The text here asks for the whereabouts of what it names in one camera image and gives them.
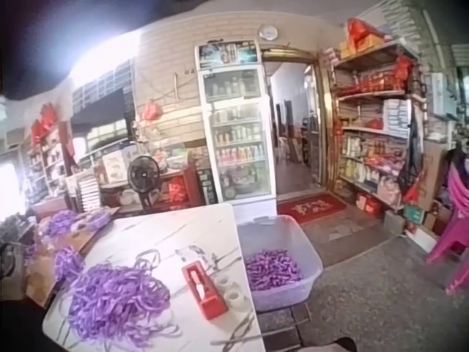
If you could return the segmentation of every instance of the black fan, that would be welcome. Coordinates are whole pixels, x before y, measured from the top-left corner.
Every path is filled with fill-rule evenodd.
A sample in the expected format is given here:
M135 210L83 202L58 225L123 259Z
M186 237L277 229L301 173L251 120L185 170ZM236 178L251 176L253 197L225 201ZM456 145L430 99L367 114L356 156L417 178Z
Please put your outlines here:
M130 187L139 194L143 209L150 209L149 193L160 188L158 163L149 156L139 156L130 162L127 177Z

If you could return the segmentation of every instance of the plastic chair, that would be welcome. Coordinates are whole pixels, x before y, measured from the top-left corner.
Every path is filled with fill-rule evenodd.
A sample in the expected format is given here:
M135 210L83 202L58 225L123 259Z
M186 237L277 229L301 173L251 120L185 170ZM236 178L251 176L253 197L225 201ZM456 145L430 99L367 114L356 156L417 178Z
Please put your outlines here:
M433 263L444 255L455 243L469 247L469 190L462 183L456 167L451 164L448 175L448 189L454 212L440 240L430 252L426 262ZM451 284L446 288L448 294L454 291L466 280L469 280L469 260L462 264L454 276Z

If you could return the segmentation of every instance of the clear plastic bin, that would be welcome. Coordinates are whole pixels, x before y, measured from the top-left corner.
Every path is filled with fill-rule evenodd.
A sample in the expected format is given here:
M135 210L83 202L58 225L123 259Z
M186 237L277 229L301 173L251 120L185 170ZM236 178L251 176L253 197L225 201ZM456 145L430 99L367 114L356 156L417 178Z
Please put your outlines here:
M285 308L305 301L314 280L322 273L322 261L305 232L291 216L264 217L238 225L241 251L246 258L262 250L286 249L304 279L265 291L251 291L257 312Z

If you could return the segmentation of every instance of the concrete floor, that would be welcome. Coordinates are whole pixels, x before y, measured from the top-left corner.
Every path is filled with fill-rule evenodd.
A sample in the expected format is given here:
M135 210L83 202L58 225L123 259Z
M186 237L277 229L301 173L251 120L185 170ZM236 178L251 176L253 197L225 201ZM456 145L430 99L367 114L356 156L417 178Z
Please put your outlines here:
M307 308L259 315L259 323L263 331L279 329L307 318L308 310L312 322L300 325L300 336L292 330L266 338L268 351L345 335L360 352L469 351L457 346L467 332L469 296L448 297L444 291L453 263L428 267L413 242L392 238L354 207L303 228L325 270Z

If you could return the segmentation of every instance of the glass door refrigerator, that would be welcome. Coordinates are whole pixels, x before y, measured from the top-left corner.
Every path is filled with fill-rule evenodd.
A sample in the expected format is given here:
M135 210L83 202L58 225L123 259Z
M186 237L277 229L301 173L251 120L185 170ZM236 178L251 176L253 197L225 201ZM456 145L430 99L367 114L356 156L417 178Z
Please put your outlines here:
M196 48L205 135L219 202L237 223L276 215L270 98L259 46L217 42Z

